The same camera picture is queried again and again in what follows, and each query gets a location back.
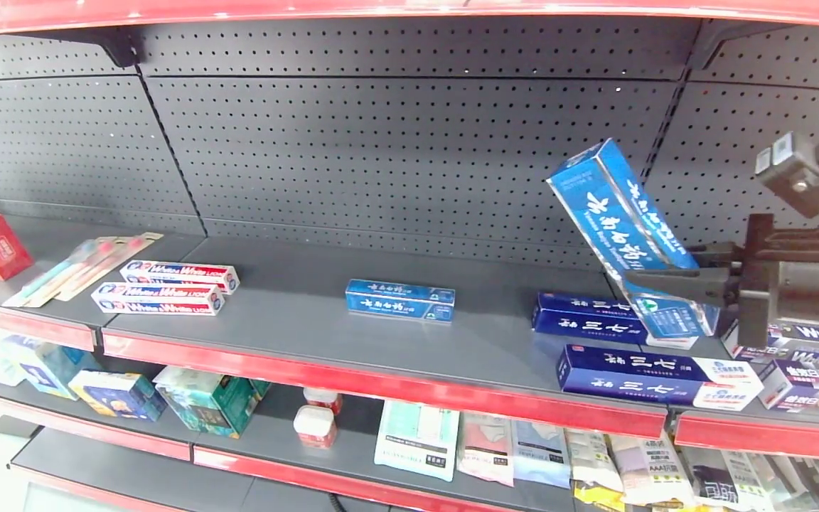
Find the blue toothbrush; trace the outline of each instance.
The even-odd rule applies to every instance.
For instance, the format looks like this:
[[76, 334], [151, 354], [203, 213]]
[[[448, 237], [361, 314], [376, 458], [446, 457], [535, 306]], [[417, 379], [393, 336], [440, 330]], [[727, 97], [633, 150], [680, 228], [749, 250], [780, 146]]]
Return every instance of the blue toothbrush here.
[[97, 250], [97, 241], [96, 240], [87, 240], [87, 242], [82, 243], [81, 245], [75, 247], [75, 250], [59, 263], [59, 265], [54, 266], [53, 268], [49, 269], [43, 275], [37, 277], [32, 282], [27, 283], [23, 288], [21, 288], [20, 292], [13, 295], [10, 299], [4, 302], [4, 306], [20, 306], [22, 305], [37, 289], [40, 289], [48, 283], [55, 279], [55, 276], [58, 276], [60, 273], [64, 272], [65, 269], [68, 267], [75, 265], [75, 263], [84, 262], [87, 258], [90, 257], [94, 251]]

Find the red shelf trim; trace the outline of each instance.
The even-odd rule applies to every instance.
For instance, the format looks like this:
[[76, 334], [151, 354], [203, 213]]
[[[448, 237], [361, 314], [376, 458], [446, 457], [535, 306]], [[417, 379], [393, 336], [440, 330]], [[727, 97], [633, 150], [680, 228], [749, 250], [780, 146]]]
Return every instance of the red shelf trim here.
[[0, 307], [0, 329], [40, 338], [87, 352], [94, 350], [94, 331], [84, 324], [60, 323], [40, 315]]
[[797, 0], [0, 0], [0, 33], [218, 19], [357, 16], [635, 14], [819, 25], [819, 3]]
[[260, 479], [276, 480], [294, 486], [309, 487], [352, 498], [386, 503], [429, 512], [507, 512], [506, 508], [474, 503], [448, 496], [401, 489], [348, 476], [325, 473], [305, 467], [289, 466], [252, 457], [236, 456], [210, 448], [195, 447], [195, 464], [234, 473], [249, 474]]
[[275, 357], [189, 346], [150, 338], [103, 331], [108, 356], [150, 363], [184, 366], [208, 372], [228, 373], [284, 385], [322, 387], [374, 398], [421, 402], [458, 411], [487, 412], [563, 427], [601, 430], [635, 437], [659, 437], [666, 410], [662, 407], [616, 407], [601, 402], [575, 402], [478, 387], [425, 380], [406, 375], [387, 375]]
[[159, 505], [158, 503], [151, 503], [142, 499], [130, 498], [130, 496], [116, 494], [104, 489], [97, 489], [97, 487], [86, 486], [71, 480], [59, 479], [58, 476], [52, 474], [40, 473], [32, 469], [27, 469], [22, 466], [14, 466], [12, 464], [11, 470], [35, 484], [41, 486], [53, 487], [66, 493], [71, 493], [77, 496], [84, 496], [84, 498], [93, 499], [100, 503], [109, 503], [110, 505], [118, 506], [118, 508], [127, 508], [136, 512], [183, 512], [178, 508], [170, 508], [170, 506]]
[[819, 458], [818, 427], [790, 422], [768, 425], [763, 421], [685, 412], [675, 428], [675, 443], [686, 447]]
[[134, 448], [143, 452], [160, 454], [164, 457], [173, 457], [185, 461], [191, 460], [191, 451], [188, 443], [153, 437], [153, 435], [139, 434], [122, 428], [110, 427], [109, 425], [89, 422], [72, 416], [60, 415], [58, 412], [37, 409], [30, 405], [19, 404], [0, 398], [0, 407], [4, 414], [15, 418], [42, 425], [43, 427], [55, 428], [68, 434], [81, 435], [105, 443], [117, 444], [121, 447]]

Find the pegboard back panel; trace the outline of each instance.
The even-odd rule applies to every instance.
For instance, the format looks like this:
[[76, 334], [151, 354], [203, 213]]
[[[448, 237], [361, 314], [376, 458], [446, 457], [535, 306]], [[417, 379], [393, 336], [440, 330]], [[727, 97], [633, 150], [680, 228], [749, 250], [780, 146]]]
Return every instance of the pegboard back panel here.
[[449, 258], [500, 260], [550, 267], [601, 271], [602, 266], [589, 247], [557, 247], [517, 242], [491, 242], [451, 237], [433, 237], [377, 231], [339, 230], [308, 226], [285, 226], [241, 221], [206, 220], [208, 236], [231, 236], [315, 243], [384, 252], [415, 252]]
[[0, 36], [0, 79], [133, 74], [134, 68], [113, 65], [100, 46], [28, 36]]
[[819, 88], [819, 26], [790, 26], [726, 41], [710, 67], [692, 71], [691, 79]]
[[142, 27], [146, 75], [655, 78], [685, 69], [699, 21], [390, 17]]
[[137, 77], [0, 81], [0, 200], [195, 214]]
[[65, 204], [20, 201], [0, 201], [0, 213], [20, 215], [22, 217], [59, 218], [59, 220], [71, 220], [74, 223], [141, 228], [141, 230], [156, 231], [156, 233], [183, 233], [204, 236], [201, 222], [194, 215], [82, 208]]
[[205, 218], [575, 247], [544, 178], [605, 137], [640, 169], [674, 87], [149, 78]]
[[806, 220], [754, 179], [754, 158], [787, 131], [819, 142], [819, 90], [689, 83], [647, 179], [647, 192], [688, 244], [744, 243], [748, 214], [779, 227]]

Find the black cable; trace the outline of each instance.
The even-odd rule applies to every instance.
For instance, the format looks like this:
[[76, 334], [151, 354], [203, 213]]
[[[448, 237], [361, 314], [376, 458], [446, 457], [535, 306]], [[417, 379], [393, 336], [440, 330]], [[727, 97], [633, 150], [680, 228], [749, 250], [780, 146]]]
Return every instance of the black cable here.
[[331, 500], [331, 506], [334, 508], [335, 512], [347, 512], [347, 509], [343, 508], [343, 503], [341, 503], [340, 498], [337, 498], [337, 495], [334, 493], [328, 493], [328, 499]]

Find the darlie toothpaste box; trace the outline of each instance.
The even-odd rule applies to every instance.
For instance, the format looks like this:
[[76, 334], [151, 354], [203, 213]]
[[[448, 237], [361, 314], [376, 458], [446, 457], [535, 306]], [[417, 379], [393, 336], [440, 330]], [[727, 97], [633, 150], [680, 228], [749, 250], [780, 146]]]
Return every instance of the darlie toothpaste box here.
[[657, 404], [741, 411], [763, 385], [751, 364], [569, 344], [558, 363], [562, 391]]
[[819, 411], [819, 369], [810, 363], [776, 360], [761, 372], [767, 409], [788, 412]]
[[688, 349], [698, 337], [714, 334], [718, 308], [624, 281], [625, 271], [695, 269], [697, 263], [643, 192], [614, 140], [568, 159], [546, 182], [656, 346]]
[[532, 329], [537, 333], [634, 344], [646, 344], [649, 336], [628, 302], [556, 292], [537, 295]]
[[722, 338], [726, 350], [738, 361], [770, 363], [773, 360], [812, 363], [819, 368], [819, 325], [795, 324], [783, 321], [771, 324], [767, 330], [766, 348], [738, 344], [738, 325]]
[[450, 288], [350, 279], [347, 309], [449, 324], [454, 318], [456, 295]]
[[104, 282], [91, 298], [103, 312], [216, 315], [223, 294], [215, 284]]
[[229, 265], [203, 263], [149, 262], [131, 260], [119, 270], [128, 282], [165, 282], [169, 284], [215, 284], [226, 295], [238, 288], [236, 269]]

